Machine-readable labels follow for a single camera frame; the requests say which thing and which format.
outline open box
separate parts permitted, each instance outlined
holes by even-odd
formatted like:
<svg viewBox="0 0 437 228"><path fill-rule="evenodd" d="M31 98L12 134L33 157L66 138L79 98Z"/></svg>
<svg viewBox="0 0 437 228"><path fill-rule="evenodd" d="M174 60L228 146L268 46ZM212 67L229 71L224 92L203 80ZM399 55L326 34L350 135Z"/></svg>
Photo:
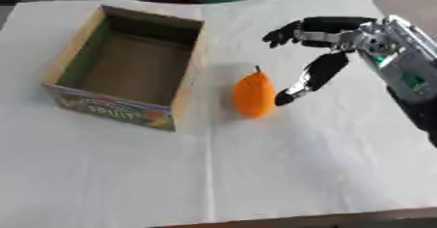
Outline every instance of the open box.
<svg viewBox="0 0 437 228"><path fill-rule="evenodd" d="M102 6L43 85L63 107L168 131L200 70L202 21Z"/></svg>

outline colorful box label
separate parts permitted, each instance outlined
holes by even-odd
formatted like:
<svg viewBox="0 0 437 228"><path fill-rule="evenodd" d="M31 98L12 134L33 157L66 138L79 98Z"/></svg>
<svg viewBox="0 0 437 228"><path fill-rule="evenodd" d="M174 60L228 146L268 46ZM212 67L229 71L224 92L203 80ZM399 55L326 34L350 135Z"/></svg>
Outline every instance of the colorful box label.
<svg viewBox="0 0 437 228"><path fill-rule="evenodd" d="M123 104L120 100L108 97L86 97L83 95L54 93L56 101L63 107L87 112L107 118L134 123L161 130L174 131L172 113L153 107L137 107Z"/></svg>

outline white cloth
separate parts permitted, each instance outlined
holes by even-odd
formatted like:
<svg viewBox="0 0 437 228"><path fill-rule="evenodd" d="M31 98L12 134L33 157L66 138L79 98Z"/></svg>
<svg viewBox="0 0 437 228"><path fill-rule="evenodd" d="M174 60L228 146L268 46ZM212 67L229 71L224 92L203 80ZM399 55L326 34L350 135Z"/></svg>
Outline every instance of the white cloth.
<svg viewBox="0 0 437 228"><path fill-rule="evenodd" d="M59 109L46 66L100 3L204 19L207 51L181 131ZM19 4L0 32L0 227L126 228L437 206L437 150L358 57L325 89L246 120L232 84L257 64L277 91L323 50L269 50L309 16L380 18L371 0Z"/></svg>

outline robotic hand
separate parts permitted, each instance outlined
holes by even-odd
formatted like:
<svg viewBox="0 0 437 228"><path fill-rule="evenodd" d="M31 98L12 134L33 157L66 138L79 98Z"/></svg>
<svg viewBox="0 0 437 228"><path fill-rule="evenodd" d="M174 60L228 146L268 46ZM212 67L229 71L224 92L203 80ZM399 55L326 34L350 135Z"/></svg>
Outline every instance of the robotic hand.
<svg viewBox="0 0 437 228"><path fill-rule="evenodd" d="M270 48L289 41L331 48L308 64L297 83L276 96L284 105L321 89L348 64L348 53L361 58L386 83L388 92L416 126L437 146L437 44L418 27L397 16L317 17L297 20L263 38Z"/></svg>

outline orange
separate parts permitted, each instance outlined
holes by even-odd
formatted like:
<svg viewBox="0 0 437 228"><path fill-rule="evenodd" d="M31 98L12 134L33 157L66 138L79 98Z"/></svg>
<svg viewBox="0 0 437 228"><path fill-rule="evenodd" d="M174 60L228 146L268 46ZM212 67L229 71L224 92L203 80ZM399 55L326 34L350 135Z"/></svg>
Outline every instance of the orange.
<svg viewBox="0 0 437 228"><path fill-rule="evenodd" d="M273 85L268 77L260 71L241 79L232 90L235 109L248 117L265 115L274 106Z"/></svg>

